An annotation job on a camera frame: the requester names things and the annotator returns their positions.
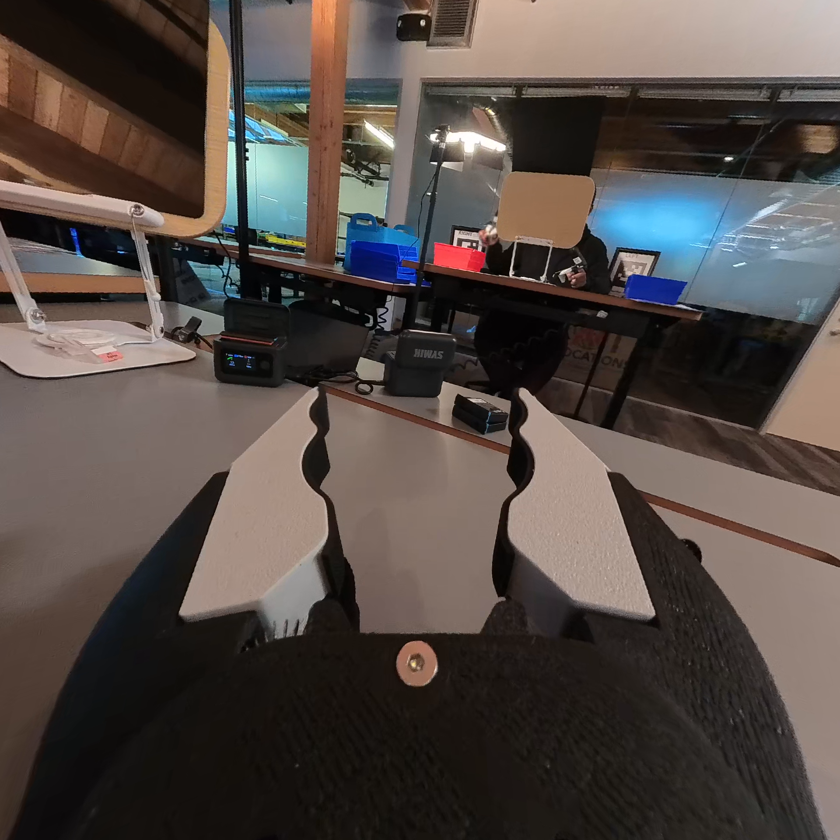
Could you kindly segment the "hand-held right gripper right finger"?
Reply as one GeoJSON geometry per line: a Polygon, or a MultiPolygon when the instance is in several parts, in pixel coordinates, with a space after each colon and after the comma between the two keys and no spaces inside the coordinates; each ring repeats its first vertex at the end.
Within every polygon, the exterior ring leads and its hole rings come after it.
{"type": "Polygon", "coordinates": [[[518,389],[492,557],[497,593],[524,607],[538,634],[588,613],[650,623],[655,608],[610,470],[537,397],[518,389]]]}

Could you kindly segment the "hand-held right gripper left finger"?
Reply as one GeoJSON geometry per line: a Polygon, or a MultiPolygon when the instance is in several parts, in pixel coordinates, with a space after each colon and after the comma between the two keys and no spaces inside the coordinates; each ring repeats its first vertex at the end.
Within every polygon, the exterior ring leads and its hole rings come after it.
{"type": "Polygon", "coordinates": [[[326,393],[311,388],[231,465],[179,616],[256,614],[267,636],[304,632],[312,607],[339,603],[360,629],[354,575],[333,503],[326,393]]]}

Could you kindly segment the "black charger with screen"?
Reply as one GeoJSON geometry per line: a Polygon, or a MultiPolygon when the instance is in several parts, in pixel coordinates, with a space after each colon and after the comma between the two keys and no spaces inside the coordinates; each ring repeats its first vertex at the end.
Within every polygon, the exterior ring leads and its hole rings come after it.
{"type": "Polygon", "coordinates": [[[227,384],[276,387],[287,373],[291,320],[286,306],[230,298],[224,328],[213,341],[216,378],[227,384]]]}

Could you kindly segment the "black charging case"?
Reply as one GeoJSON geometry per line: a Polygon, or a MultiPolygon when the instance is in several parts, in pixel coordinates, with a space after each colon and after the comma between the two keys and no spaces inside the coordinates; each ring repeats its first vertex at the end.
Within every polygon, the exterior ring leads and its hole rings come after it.
{"type": "Polygon", "coordinates": [[[383,387],[392,396],[437,397],[455,363],[457,341],[446,332],[402,331],[383,356],[383,387]]]}

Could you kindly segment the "wooden top desk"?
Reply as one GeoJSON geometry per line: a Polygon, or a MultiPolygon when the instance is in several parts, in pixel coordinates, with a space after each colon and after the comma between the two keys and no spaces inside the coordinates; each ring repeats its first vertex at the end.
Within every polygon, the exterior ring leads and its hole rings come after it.
{"type": "Polygon", "coordinates": [[[395,300],[408,300],[413,286],[353,275],[339,265],[322,264],[299,255],[251,248],[245,267],[239,264],[238,247],[223,240],[181,238],[178,254],[190,261],[219,265],[226,277],[234,270],[234,283],[242,297],[280,302],[289,290],[306,299],[329,301],[342,308],[374,314],[395,300]]]}
{"type": "Polygon", "coordinates": [[[531,279],[403,261],[429,280],[434,302],[432,325],[439,330],[450,310],[476,309],[516,313],[537,319],[593,329],[636,341],[612,393],[601,427],[614,429],[644,354],[677,322],[698,322],[703,311],[680,306],[553,286],[531,279]]]}

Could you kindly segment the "small clear case pink label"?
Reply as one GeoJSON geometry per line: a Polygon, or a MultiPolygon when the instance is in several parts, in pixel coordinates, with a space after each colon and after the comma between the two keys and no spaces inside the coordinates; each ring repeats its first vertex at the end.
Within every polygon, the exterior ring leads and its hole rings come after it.
{"type": "Polygon", "coordinates": [[[94,346],[65,334],[59,338],[58,349],[72,360],[90,364],[111,364],[123,360],[123,354],[111,345],[94,346]]]}

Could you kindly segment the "blue plastic bin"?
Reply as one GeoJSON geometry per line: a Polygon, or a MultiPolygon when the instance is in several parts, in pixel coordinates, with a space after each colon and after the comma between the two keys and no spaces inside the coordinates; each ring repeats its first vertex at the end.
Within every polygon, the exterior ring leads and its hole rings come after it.
{"type": "Polygon", "coordinates": [[[688,282],[657,276],[634,274],[626,279],[624,297],[627,300],[675,307],[688,287],[688,282]]]}

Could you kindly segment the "stack of blue bins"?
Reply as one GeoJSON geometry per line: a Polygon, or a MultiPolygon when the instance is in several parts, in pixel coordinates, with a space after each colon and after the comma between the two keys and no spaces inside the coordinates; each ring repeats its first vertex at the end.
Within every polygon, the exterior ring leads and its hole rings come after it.
{"type": "Polygon", "coordinates": [[[380,280],[395,285],[413,285],[417,270],[404,266],[406,260],[416,262],[417,247],[355,239],[345,253],[343,267],[357,277],[380,280]]]}

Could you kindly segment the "red plastic bin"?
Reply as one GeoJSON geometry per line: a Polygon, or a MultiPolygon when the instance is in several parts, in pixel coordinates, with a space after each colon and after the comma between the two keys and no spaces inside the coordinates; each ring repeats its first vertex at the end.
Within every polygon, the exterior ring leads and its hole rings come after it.
{"type": "Polygon", "coordinates": [[[486,254],[480,248],[434,244],[435,266],[480,272],[486,264],[486,254]]]}

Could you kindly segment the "black light tripod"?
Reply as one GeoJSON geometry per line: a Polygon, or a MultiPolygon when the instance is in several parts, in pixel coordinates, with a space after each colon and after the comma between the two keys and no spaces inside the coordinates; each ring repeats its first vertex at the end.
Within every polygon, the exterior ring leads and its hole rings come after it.
{"type": "Polygon", "coordinates": [[[434,153],[432,155],[432,162],[434,163],[434,173],[430,182],[431,192],[427,202],[426,223],[423,231],[422,245],[418,253],[418,265],[416,268],[416,281],[412,296],[406,304],[406,310],[403,319],[403,329],[414,329],[417,325],[417,313],[421,301],[422,292],[424,289],[425,279],[425,265],[428,262],[429,246],[432,238],[432,228],[434,223],[434,214],[438,201],[438,191],[440,176],[444,169],[449,169],[453,172],[460,173],[464,169],[466,160],[466,152],[464,149],[464,142],[457,140],[455,145],[460,145],[460,151],[448,151],[450,145],[449,141],[453,139],[454,131],[448,123],[439,124],[434,131],[434,153]]]}

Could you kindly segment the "black stand pole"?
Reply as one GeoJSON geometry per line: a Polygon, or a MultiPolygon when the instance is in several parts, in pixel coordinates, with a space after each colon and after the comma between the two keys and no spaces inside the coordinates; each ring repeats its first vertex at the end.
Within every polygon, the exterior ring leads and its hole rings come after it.
{"type": "Polygon", "coordinates": [[[228,2],[232,96],[234,105],[234,144],[237,197],[237,246],[239,294],[243,299],[261,299],[259,281],[253,277],[249,253],[249,214],[247,184],[247,145],[245,121],[245,57],[243,4],[228,2]]]}

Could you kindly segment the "wooden rimmed panel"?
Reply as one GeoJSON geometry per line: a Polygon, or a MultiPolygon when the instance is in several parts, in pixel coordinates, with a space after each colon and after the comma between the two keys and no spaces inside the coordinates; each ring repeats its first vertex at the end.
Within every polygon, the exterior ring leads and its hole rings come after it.
{"type": "Polygon", "coordinates": [[[222,219],[229,57],[207,1],[2,1],[2,205],[203,235],[222,219]]]}

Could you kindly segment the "blue handled tote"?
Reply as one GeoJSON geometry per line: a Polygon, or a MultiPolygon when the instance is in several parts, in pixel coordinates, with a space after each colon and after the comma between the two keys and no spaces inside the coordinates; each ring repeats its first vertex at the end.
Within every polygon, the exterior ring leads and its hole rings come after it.
{"type": "Polygon", "coordinates": [[[413,227],[400,224],[387,227],[369,213],[354,213],[345,228],[346,254],[357,241],[416,247],[419,239],[413,227]]]}

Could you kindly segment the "wooden post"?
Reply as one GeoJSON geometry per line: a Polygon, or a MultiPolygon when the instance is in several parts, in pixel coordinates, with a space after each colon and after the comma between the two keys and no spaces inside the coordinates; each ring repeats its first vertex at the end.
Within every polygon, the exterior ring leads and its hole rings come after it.
{"type": "Polygon", "coordinates": [[[335,261],[339,225],[349,1],[311,3],[306,257],[335,261]]]}

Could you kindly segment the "grey wall vent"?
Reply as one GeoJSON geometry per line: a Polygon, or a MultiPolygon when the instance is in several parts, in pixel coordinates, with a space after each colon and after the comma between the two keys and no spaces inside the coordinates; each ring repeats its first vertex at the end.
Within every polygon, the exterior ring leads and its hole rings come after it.
{"type": "Polygon", "coordinates": [[[468,49],[471,47],[478,1],[433,1],[427,46],[468,49]]]}

